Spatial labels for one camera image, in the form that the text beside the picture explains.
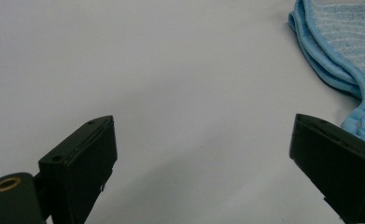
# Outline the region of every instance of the black plastic part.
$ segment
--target black plastic part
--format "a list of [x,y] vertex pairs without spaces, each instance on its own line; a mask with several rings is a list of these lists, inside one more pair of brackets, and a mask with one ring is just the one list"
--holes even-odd
[[365,142],[322,119],[298,114],[289,156],[345,223],[365,223]]
[[88,217],[117,159],[113,123],[111,116],[87,122],[39,161],[54,223]]
[[31,175],[0,178],[0,224],[44,224]]

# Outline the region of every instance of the brass insert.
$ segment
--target brass insert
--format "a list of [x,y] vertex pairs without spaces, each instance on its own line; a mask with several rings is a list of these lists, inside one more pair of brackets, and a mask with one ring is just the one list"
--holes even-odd
[[0,181],[0,192],[14,189],[20,183],[21,183],[21,179],[16,176],[3,179]]

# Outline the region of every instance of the screw hole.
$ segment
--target screw hole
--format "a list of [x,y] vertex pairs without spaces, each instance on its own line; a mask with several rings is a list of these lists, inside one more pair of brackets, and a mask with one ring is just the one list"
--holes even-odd
[[10,189],[14,189],[21,183],[21,179],[19,177],[10,177],[0,181],[0,192],[7,191]]
[[62,160],[63,159],[63,157],[62,156],[53,156],[52,158],[51,158],[51,160],[52,161],[60,161],[60,160]]

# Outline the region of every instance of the blue cloth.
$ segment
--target blue cloth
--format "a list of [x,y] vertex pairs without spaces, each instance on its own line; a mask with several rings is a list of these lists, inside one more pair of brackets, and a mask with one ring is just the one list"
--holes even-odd
[[318,76],[362,100],[343,128],[365,140],[365,0],[297,0],[288,23]]

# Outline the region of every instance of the white table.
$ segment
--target white table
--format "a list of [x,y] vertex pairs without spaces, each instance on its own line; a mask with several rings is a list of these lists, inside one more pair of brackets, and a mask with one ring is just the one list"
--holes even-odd
[[86,223],[343,223],[288,157],[296,113],[340,125],[287,25],[293,0],[0,1],[0,176],[113,115]]

